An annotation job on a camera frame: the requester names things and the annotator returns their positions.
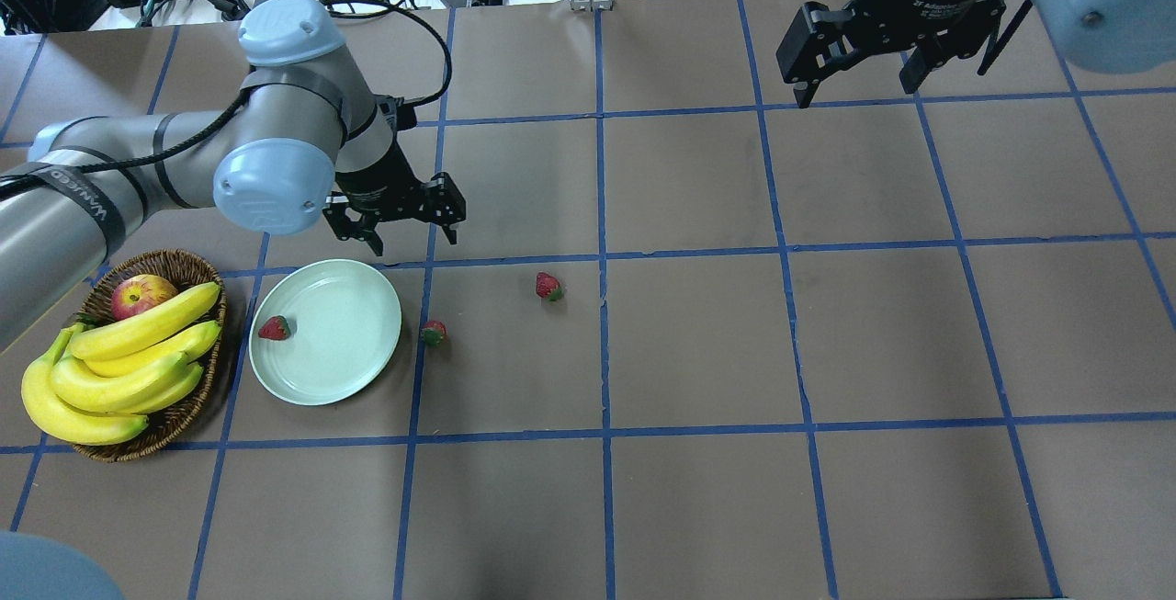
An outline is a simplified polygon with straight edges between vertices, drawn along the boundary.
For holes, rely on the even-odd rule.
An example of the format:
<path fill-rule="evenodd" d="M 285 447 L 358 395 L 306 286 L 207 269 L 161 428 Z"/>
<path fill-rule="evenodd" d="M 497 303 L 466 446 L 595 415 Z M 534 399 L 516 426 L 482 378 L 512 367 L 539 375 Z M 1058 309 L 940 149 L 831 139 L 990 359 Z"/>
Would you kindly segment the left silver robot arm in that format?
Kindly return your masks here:
<path fill-rule="evenodd" d="M 51 124 L 26 162 L 4 171 L 5 347 L 161 209 L 218 208 L 269 235 L 325 220 L 377 255 L 387 221 L 433 224 L 457 244 L 457 182 L 445 172 L 421 180 L 399 144 L 437 94 L 370 91 L 316 0 L 261 4 L 238 42 L 248 72 L 223 111 Z"/>

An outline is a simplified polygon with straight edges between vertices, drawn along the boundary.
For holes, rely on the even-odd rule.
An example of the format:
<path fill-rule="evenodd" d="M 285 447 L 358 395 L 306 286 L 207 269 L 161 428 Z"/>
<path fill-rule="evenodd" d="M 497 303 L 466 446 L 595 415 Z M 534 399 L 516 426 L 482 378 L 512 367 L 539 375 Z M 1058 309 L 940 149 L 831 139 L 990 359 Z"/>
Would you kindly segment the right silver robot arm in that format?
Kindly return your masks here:
<path fill-rule="evenodd" d="M 799 7 L 775 52 L 799 107 L 818 86 L 870 56 L 907 52 L 898 84 L 914 94 L 935 69 L 978 56 L 978 75 L 1036 13 L 1062 56 L 1080 69 L 1138 74 L 1175 56 L 1172 0 L 849 0 Z"/>

